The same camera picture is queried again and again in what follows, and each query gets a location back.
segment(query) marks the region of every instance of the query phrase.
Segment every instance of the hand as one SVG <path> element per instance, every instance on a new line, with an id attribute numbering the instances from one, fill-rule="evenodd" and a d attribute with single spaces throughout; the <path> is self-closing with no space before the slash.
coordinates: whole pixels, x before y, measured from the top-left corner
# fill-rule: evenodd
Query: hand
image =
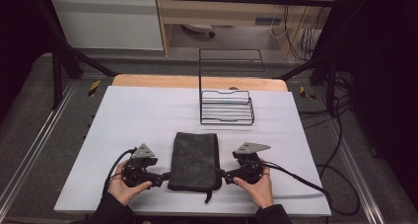
<path id="1" fill-rule="evenodd" d="M 110 185 L 107 189 L 107 191 L 124 206 L 126 206 L 136 194 L 142 192 L 152 185 L 152 182 L 145 182 L 137 187 L 128 187 L 122 180 L 122 175 L 120 174 L 123 171 L 126 163 L 127 161 L 124 161 L 117 165 L 115 173 L 118 175 L 114 176 L 110 180 Z"/>
<path id="2" fill-rule="evenodd" d="M 266 208 L 274 204 L 270 168 L 263 168 L 261 179 L 254 185 L 248 184 L 237 177 L 234 178 L 234 182 L 248 192 L 257 207 Z"/>

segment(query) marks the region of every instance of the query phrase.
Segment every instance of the white table surface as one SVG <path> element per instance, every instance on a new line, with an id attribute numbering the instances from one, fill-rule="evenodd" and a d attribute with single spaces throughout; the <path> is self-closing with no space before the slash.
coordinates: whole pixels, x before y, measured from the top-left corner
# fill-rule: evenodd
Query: white table surface
<path id="1" fill-rule="evenodd" d="M 291 93 L 250 91 L 255 114 L 251 126 L 201 125 L 198 95 L 198 89 L 108 87 L 54 210 L 94 212 L 114 161 L 141 143 L 159 159 L 148 172 L 169 172 L 177 132 L 217 133 L 220 165 L 225 171 L 239 167 L 232 152 L 244 142 L 270 145 L 269 150 L 258 152 L 260 158 L 321 187 Z M 330 215 L 319 191 L 276 170 L 270 177 L 275 203 L 282 204 L 289 215 Z M 244 190 L 225 181 L 208 204 L 204 203 L 206 193 L 172 191 L 167 184 L 137 195 L 129 205 L 134 213 L 251 216 L 257 209 Z"/>

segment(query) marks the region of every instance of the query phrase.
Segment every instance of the finger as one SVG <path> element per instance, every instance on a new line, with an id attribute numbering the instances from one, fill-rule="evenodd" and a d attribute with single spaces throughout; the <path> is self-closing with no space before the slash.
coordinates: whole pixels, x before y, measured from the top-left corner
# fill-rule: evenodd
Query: finger
<path id="1" fill-rule="evenodd" d="M 238 177 L 234 177 L 233 181 L 235 182 L 235 184 L 237 184 L 237 186 L 242 187 L 245 190 L 249 189 L 249 184 L 246 181 L 244 181 L 243 179 L 238 178 Z"/>
<path id="2" fill-rule="evenodd" d="M 116 178 L 116 179 L 122 179 L 122 175 L 121 175 L 121 173 L 122 173 L 122 171 L 123 171 L 123 168 L 125 167 L 125 165 L 126 165 L 126 163 L 127 163 L 128 161 L 126 160 L 126 161 L 124 161 L 124 162 L 122 162 L 122 163 L 119 163 L 118 165 L 117 165 L 117 167 L 116 167 L 116 171 L 114 172 L 115 174 L 116 174 L 116 176 L 114 176 L 114 178 Z"/>
<path id="3" fill-rule="evenodd" d="M 263 169 L 262 169 L 262 175 L 268 175 L 268 176 L 270 176 L 270 168 L 269 167 L 263 167 Z"/>
<path id="4" fill-rule="evenodd" d="M 145 182 L 145 183 L 140 184 L 137 187 L 134 187 L 135 193 L 138 194 L 138 193 L 142 192 L 143 190 L 145 190 L 148 187 L 150 187 L 152 184 L 153 184 L 152 182 Z"/>

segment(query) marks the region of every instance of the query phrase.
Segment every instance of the gray cloth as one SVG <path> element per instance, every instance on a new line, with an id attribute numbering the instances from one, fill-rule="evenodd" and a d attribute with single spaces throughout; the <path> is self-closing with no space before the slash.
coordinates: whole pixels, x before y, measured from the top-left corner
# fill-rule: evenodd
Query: gray cloth
<path id="1" fill-rule="evenodd" d="M 208 192 L 222 185 L 216 134 L 179 132 L 174 140 L 169 189 Z"/>

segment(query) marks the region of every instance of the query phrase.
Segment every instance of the black wire rack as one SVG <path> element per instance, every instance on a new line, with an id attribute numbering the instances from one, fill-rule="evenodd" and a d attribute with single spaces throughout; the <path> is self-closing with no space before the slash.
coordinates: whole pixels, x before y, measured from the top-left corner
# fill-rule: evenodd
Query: black wire rack
<path id="1" fill-rule="evenodd" d="M 264 63 L 258 49 L 199 50 L 199 105 L 201 124 L 252 125 L 255 120 L 249 91 L 239 89 L 202 90 L 204 72 L 250 73 L 264 72 Z"/>

